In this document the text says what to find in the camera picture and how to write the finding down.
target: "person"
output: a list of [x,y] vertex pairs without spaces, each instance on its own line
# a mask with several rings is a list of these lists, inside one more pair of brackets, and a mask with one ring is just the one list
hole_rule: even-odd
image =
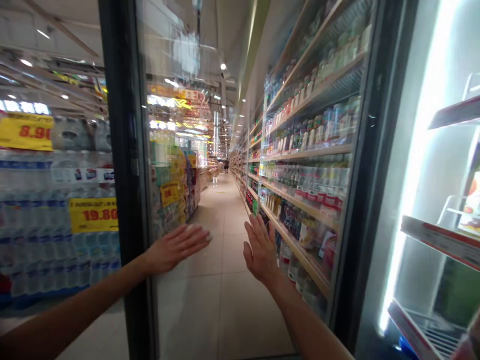
[[[281,310],[303,359],[353,359],[335,335],[305,304],[277,266],[275,229],[260,215],[244,226],[243,257],[253,276]],[[173,269],[209,244],[200,225],[180,226],[153,243],[119,271],[0,337],[2,359],[55,359],[97,317],[148,276]]]

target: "hanging sign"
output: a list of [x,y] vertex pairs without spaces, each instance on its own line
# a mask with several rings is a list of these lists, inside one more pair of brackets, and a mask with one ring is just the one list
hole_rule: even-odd
[[72,234],[119,230],[116,197],[71,198],[68,210]]
[[179,183],[171,181],[160,186],[161,202],[163,207],[173,204],[179,200]]
[[8,112],[0,120],[0,146],[53,151],[50,132],[53,118],[22,112]]

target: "ceiling beam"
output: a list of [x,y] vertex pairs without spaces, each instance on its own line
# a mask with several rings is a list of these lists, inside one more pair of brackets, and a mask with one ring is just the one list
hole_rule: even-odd
[[76,37],[70,30],[68,30],[63,24],[60,23],[55,17],[51,14],[46,12],[42,7],[40,7],[35,1],[33,0],[23,0],[25,4],[28,5],[30,9],[33,10],[38,16],[43,18],[46,22],[50,23],[52,26],[57,28],[59,31],[64,33],[67,37],[69,37],[74,43],[84,49],[87,53],[92,55],[95,58],[99,58],[99,55],[93,51],[90,47],[88,47],[82,40]]

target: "finger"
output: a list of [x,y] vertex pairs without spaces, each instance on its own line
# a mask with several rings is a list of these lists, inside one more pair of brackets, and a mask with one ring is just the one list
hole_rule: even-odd
[[197,243],[203,242],[207,240],[207,237],[210,235],[210,231],[203,230],[199,233],[196,233],[193,236],[190,236],[189,238],[185,239],[185,241],[182,241],[178,244],[175,245],[176,249],[178,250],[185,250],[188,248],[191,248],[192,246],[196,245]]
[[269,238],[270,238],[271,243],[276,246],[277,244],[275,244],[275,224],[274,224],[273,221],[270,221],[270,224],[269,224],[269,225],[270,225],[270,226],[269,226],[269,227],[270,227],[270,236],[269,236]]
[[175,230],[173,230],[172,232],[169,232],[167,235],[165,235],[164,237],[162,237],[162,239],[163,239],[163,240],[173,239],[174,237],[176,237],[176,236],[178,236],[179,234],[181,234],[182,232],[184,232],[186,228],[187,228],[187,225],[186,225],[186,224],[180,225],[180,226],[177,227]]
[[250,241],[251,249],[255,253],[257,249],[260,249],[261,246],[259,244],[259,240],[257,239],[257,235],[255,234],[254,228],[245,221],[245,230],[248,235],[248,241]]
[[183,250],[180,253],[180,257],[182,260],[188,258],[189,256],[198,253],[200,250],[206,248],[210,244],[209,241],[202,241],[196,244],[195,246],[189,247],[188,249]]
[[264,220],[262,219],[262,217],[260,216],[260,214],[258,214],[256,216],[256,219],[258,220],[258,224],[260,225],[261,227],[261,232],[263,233],[263,238],[265,240],[268,240],[269,239],[269,232],[267,231],[267,228],[265,227],[265,224],[264,224]]
[[174,237],[171,240],[171,243],[174,245],[181,244],[186,239],[190,238],[191,236],[195,235],[196,233],[202,231],[202,226],[198,224],[190,224],[187,226],[184,232],[182,232],[179,236]]
[[264,240],[264,233],[262,232],[262,228],[260,227],[259,221],[257,218],[251,214],[249,217],[251,227],[253,228],[253,231],[255,232],[255,235],[258,239],[258,244],[260,245],[261,248],[265,247],[265,240]]
[[254,257],[252,255],[252,249],[246,241],[243,242],[243,257],[245,258],[246,268],[251,272],[254,267]]

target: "hand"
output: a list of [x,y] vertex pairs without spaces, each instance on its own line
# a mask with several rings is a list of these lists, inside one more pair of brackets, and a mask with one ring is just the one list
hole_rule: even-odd
[[277,266],[277,248],[275,245],[275,227],[270,222],[270,235],[260,215],[249,216],[251,225],[245,221],[248,242],[243,243],[243,257],[246,267],[253,276],[267,288],[281,274]]
[[210,243],[210,231],[200,225],[182,225],[155,241],[143,254],[147,275],[166,273]]

